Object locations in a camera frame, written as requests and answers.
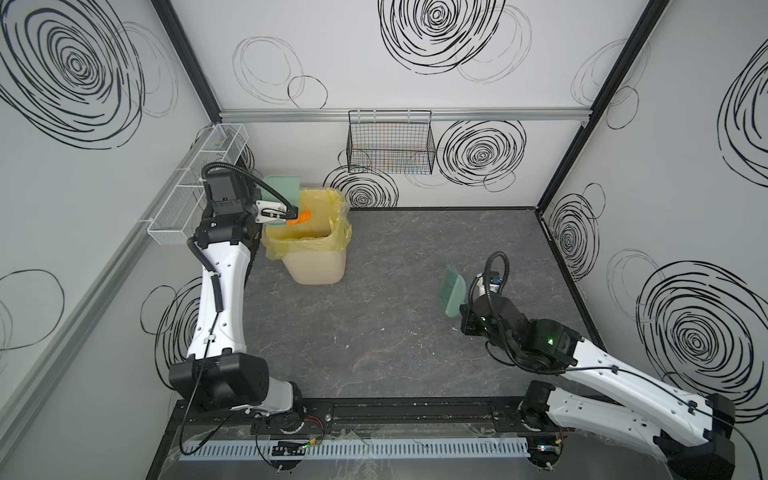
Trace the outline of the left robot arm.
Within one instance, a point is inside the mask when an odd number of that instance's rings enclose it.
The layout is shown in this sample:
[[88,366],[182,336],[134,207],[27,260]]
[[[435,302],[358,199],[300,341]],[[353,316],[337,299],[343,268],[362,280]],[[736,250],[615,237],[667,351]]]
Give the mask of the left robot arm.
[[306,417],[300,389],[247,353],[243,308],[262,225],[295,221],[299,208],[235,164],[208,163],[200,177],[206,205],[186,241],[202,266],[198,317],[185,359],[169,368],[169,383],[190,410],[251,412],[298,431]]

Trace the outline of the orange paper scrap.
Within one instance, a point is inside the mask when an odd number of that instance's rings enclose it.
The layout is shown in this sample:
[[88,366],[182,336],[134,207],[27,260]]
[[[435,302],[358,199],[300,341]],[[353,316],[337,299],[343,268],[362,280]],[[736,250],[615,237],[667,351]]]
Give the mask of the orange paper scrap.
[[286,220],[285,225],[294,226],[294,225],[299,225],[299,224],[309,222],[310,220],[311,220],[311,212],[304,211],[304,212],[300,212],[295,219]]

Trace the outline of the green dustpan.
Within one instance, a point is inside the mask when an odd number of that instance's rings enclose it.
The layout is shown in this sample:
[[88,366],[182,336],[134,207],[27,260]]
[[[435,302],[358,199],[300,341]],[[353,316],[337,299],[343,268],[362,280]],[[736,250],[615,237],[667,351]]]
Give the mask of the green dustpan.
[[[288,200],[293,207],[298,210],[300,207],[300,177],[291,175],[269,175],[266,176],[264,182],[270,185],[274,190],[279,192],[286,200]],[[271,201],[280,204],[281,202],[272,193],[268,192],[264,188],[261,188],[261,197],[263,201]],[[285,226],[284,220],[273,220],[267,222],[266,225],[270,226]]]

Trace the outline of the green hand brush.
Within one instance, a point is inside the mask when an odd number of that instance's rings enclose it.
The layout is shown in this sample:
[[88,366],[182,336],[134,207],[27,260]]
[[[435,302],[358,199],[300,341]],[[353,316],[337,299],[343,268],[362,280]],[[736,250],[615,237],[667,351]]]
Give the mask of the green hand brush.
[[449,318],[460,315],[460,306],[465,300],[467,285],[459,270],[449,264],[443,276],[443,281],[438,294],[441,309]]

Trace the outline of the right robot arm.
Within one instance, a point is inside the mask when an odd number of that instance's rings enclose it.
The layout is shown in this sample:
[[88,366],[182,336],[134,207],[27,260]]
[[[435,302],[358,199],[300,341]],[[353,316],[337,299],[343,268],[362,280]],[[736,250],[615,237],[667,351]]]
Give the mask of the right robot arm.
[[613,439],[666,464],[682,479],[730,479],[735,472],[735,407],[656,379],[552,319],[530,319],[504,289],[511,273],[492,253],[471,282],[450,267],[444,313],[461,331],[501,351],[499,362],[536,375],[518,406],[535,432],[575,429]]

